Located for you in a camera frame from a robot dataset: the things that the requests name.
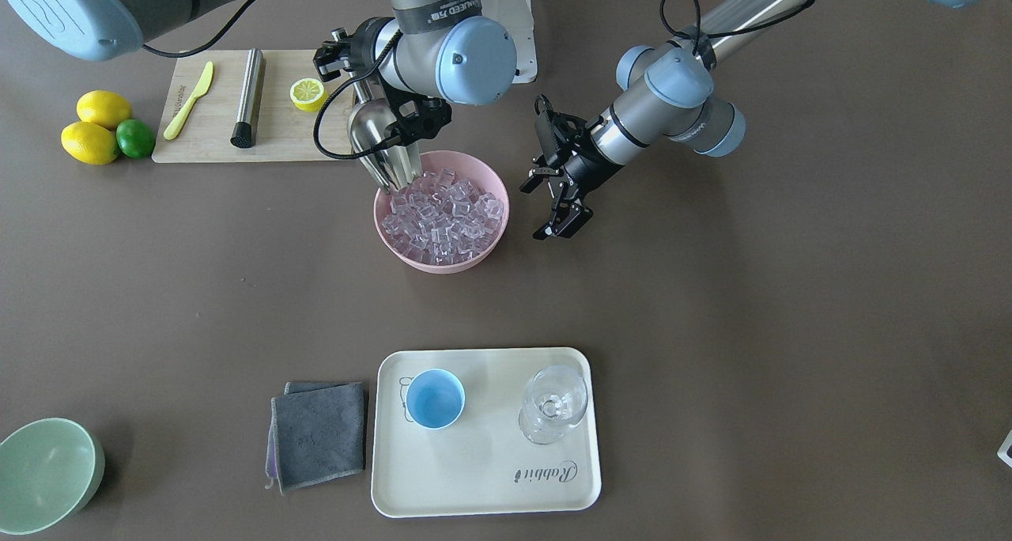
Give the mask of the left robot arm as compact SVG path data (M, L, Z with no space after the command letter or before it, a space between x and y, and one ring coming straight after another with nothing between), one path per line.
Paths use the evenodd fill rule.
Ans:
M825 236L913 220L886 196L969 212L1010 183L1010 0L531 0L541 75L508 101L512 247L560 247L556 194L598 195L643 236L716 195L722 217L796 210ZM618 164L611 158L617 151Z

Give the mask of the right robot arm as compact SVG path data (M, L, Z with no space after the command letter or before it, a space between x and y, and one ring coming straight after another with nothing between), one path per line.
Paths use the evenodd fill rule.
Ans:
M105 61L147 48L230 2L257 0L8 0L44 40L67 54ZM375 17L315 52L323 80L375 81L394 117L353 158L408 147L451 122L453 104L494 104L509 90L517 51L508 29L485 16L482 0L391 0Z

